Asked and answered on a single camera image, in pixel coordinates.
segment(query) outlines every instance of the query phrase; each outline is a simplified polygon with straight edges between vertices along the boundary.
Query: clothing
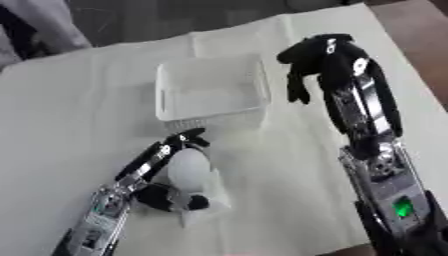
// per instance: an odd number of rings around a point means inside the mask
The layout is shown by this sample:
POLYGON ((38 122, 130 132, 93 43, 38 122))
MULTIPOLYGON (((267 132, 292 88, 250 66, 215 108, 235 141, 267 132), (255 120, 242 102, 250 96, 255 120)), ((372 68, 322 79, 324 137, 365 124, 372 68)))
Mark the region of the clothing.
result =
POLYGON ((42 56, 42 50, 57 54, 91 47, 64 0, 0 0, 0 26, 0 69, 42 56))

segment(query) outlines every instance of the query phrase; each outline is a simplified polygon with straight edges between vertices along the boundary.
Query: table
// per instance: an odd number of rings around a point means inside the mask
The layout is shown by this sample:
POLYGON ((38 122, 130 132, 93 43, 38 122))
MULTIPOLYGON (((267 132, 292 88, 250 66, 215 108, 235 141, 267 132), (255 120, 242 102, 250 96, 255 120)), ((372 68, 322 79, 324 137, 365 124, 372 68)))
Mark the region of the table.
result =
POLYGON ((448 109, 448 18, 427 0, 372 6, 387 33, 448 109))
POLYGON ((222 218, 182 230, 176 217, 134 211, 120 255, 315 255, 365 243, 355 195, 337 161, 344 144, 320 91, 286 102, 276 54, 303 37, 352 34, 382 65, 425 185, 448 209, 448 117, 365 5, 280 15, 229 29, 34 60, 0 76, 0 251, 49 255, 89 195, 167 134, 154 116, 159 63, 261 55, 272 104, 262 127, 213 142, 211 158, 233 200, 222 218))

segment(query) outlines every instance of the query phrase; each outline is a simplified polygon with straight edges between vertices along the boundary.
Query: green light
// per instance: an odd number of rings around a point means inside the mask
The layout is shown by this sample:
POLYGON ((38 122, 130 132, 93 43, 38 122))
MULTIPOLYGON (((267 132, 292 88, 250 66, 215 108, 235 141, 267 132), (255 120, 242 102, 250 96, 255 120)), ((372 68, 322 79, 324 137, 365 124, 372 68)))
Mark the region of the green light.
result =
POLYGON ((402 198, 398 199, 394 203, 394 208, 395 208, 395 213, 400 218, 406 218, 411 213, 414 212, 414 207, 412 207, 411 200, 409 200, 409 198, 407 198, 407 197, 402 197, 402 198))

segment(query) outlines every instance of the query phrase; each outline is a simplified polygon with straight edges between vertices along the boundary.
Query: white cloth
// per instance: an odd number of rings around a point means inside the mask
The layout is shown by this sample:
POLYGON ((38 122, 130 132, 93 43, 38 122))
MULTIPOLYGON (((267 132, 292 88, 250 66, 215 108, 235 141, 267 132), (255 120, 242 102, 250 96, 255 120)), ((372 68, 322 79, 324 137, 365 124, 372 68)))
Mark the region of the white cloth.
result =
POLYGON ((448 209, 448 116, 365 5, 282 15, 218 31, 78 51, 0 76, 0 251, 49 255, 90 194, 163 138, 154 115, 159 63, 258 52, 272 105, 262 128, 213 144, 233 210, 183 230, 173 215, 133 211, 116 255, 308 256, 367 241, 337 161, 341 136, 315 81, 312 103, 286 101, 276 54, 305 36, 350 33, 382 65, 402 113, 403 141, 448 209))
POLYGON ((91 47, 73 24, 64 0, 0 0, 0 4, 34 27, 55 52, 91 47))

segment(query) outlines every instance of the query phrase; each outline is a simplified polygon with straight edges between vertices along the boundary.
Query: plastic container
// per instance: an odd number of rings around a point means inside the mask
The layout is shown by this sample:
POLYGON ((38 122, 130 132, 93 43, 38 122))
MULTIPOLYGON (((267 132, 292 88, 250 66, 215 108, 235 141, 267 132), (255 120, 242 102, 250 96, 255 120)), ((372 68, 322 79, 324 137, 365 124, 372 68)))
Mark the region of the plastic container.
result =
POLYGON ((205 127, 213 137, 257 129, 270 100, 256 54, 169 62, 157 70, 156 115, 171 133, 205 127))

